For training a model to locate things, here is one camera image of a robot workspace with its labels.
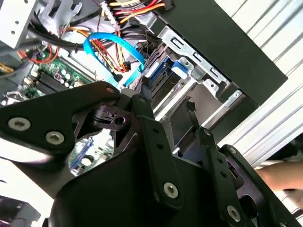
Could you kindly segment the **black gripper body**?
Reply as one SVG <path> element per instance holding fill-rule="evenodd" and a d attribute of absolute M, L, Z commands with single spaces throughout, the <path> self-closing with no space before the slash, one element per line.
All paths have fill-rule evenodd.
<path fill-rule="evenodd" d="M 125 151 L 69 181 L 58 193 L 48 219 L 51 227 L 216 227 L 209 173 L 203 165 L 174 155 L 184 198 L 181 209 L 140 200 L 146 155 Z"/>

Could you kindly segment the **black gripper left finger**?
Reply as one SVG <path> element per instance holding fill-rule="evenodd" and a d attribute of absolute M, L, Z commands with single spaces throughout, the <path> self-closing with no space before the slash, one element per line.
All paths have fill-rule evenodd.
<path fill-rule="evenodd" d="M 0 110 L 0 156 L 43 170 L 59 171 L 75 144 L 103 129 L 114 131 L 114 154 L 145 153 L 140 200 L 182 208 L 179 175 L 162 124 L 140 94 L 121 94 L 99 81 L 21 101 Z"/>

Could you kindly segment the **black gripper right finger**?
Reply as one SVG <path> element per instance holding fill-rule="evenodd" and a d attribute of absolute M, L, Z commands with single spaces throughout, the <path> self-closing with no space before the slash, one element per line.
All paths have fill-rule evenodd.
<path fill-rule="evenodd" d="M 296 219 L 274 195 L 239 151 L 230 145 L 218 148 L 211 132 L 199 126 L 196 107 L 186 108 L 195 134 L 186 158 L 203 165 L 211 178 L 218 227 L 294 227 Z"/>

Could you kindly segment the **bare human hand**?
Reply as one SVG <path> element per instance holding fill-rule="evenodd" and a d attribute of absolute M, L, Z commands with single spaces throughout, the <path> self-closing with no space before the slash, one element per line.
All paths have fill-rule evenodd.
<path fill-rule="evenodd" d="M 303 163 L 281 162 L 256 169 L 258 175 L 273 191 L 303 189 Z"/>

